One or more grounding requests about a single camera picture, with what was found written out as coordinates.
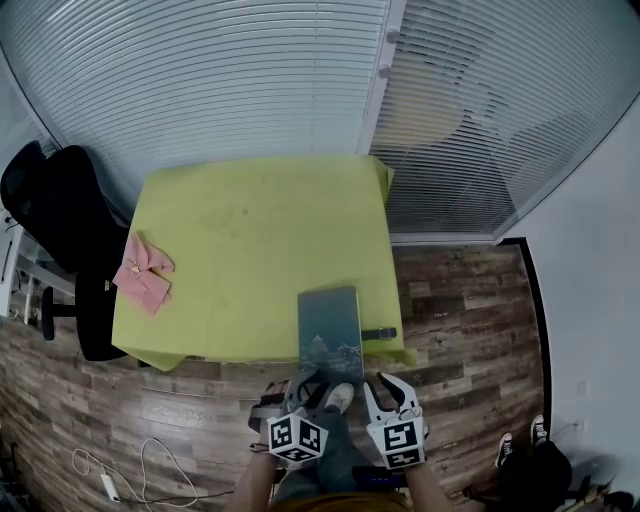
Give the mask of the person's blue jeans leg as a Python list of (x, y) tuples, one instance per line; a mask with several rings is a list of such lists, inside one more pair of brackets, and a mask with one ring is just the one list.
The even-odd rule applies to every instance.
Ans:
[(317, 425), (328, 431), (323, 456), (285, 476), (272, 500), (273, 504), (365, 491), (354, 479), (353, 468), (369, 467), (371, 462), (354, 446), (347, 421), (340, 410), (336, 406), (326, 407), (317, 417)]

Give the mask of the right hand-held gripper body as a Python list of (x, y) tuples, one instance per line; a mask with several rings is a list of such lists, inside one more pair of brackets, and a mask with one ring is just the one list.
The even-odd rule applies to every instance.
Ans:
[(411, 410), (371, 422), (366, 431), (387, 469), (402, 469), (426, 461), (424, 419)]

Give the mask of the person's right forearm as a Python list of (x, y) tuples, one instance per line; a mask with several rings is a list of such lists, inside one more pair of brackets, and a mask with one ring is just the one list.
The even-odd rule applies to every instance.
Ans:
[(447, 495), (426, 463), (404, 469), (414, 512), (454, 512)]

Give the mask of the person's white shoe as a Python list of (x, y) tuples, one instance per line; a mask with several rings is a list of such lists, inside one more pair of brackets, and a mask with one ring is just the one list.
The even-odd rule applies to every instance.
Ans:
[(341, 414), (344, 414), (352, 404), (354, 395), (355, 389), (352, 384), (341, 383), (331, 390), (326, 399), (324, 408), (333, 408), (338, 410)]

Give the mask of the pink cloth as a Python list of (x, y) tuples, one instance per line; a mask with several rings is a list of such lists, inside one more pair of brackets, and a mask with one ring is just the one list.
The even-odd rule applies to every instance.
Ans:
[(168, 255), (130, 233), (113, 283), (147, 315), (154, 316), (170, 300), (171, 282), (163, 274), (174, 270)]

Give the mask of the white window blind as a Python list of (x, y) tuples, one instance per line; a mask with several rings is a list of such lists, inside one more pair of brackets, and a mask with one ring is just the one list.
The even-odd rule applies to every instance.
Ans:
[(121, 199), (191, 163), (358, 146), (386, 0), (0, 0), (45, 126)]
[(640, 0), (407, 0), (371, 144), (391, 231), (505, 231), (639, 94)]

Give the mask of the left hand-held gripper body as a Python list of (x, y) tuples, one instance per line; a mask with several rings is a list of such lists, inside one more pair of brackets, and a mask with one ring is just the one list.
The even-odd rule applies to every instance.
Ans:
[(260, 435), (251, 445), (255, 452), (268, 452), (287, 463), (306, 463), (324, 453), (328, 431), (309, 419), (305, 408), (285, 412), (289, 380), (267, 385), (259, 402), (251, 408), (248, 426)]

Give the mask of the black skirting board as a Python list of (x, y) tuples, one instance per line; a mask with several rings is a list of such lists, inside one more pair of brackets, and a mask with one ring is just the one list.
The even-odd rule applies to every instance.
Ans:
[(499, 246), (517, 246), (520, 250), (524, 263), (525, 272), (529, 282), (529, 288), (532, 297), (533, 308), (537, 323), (537, 330), (540, 342), (542, 376), (543, 376), (543, 415), (544, 425), (548, 433), (551, 432), (552, 420), (552, 369), (551, 354), (549, 344), (549, 333), (544, 310), (544, 303), (541, 288), (533, 261), (531, 250), (526, 237), (507, 237), (503, 238)]

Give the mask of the yellow-green tablecloth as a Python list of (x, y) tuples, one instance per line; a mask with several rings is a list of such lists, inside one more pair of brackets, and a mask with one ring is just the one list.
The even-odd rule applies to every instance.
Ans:
[(112, 342), (168, 371), (298, 357), (297, 298), (353, 286), (365, 330), (400, 329), (385, 213), (389, 173), (372, 156), (297, 156), (151, 173), (131, 229), (174, 263), (168, 303), (116, 301)]

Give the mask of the person's left forearm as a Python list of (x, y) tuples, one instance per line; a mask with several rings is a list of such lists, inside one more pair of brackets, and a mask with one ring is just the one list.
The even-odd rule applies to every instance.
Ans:
[(267, 512), (277, 466), (270, 453), (254, 453), (223, 512)]

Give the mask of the black office chair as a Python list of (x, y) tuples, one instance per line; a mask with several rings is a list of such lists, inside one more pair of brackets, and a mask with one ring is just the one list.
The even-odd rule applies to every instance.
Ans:
[(73, 305), (56, 303), (52, 287), (44, 290), (44, 338), (54, 339), (56, 317), (73, 317), (86, 360), (124, 357), (112, 344), (114, 278), (129, 230), (110, 213), (88, 153), (72, 145), (47, 157), (39, 142), (28, 143), (0, 177), (0, 200), (54, 262), (75, 276)]

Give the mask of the dark grey notebook with strap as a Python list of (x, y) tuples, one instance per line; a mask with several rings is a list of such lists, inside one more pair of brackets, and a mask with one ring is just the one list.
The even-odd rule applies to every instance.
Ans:
[(336, 382), (359, 384), (364, 379), (365, 342), (387, 342), (397, 329), (360, 326), (356, 288), (344, 286), (298, 295), (299, 369), (318, 371)]

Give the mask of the white side desk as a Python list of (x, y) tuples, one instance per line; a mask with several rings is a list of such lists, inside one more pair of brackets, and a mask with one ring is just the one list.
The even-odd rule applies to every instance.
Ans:
[(57, 269), (47, 251), (0, 205), (0, 319), (10, 317), (12, 297), (24, 292), (22, 319), (27, 324), (37, 284), (74, 297), (74, 280)]

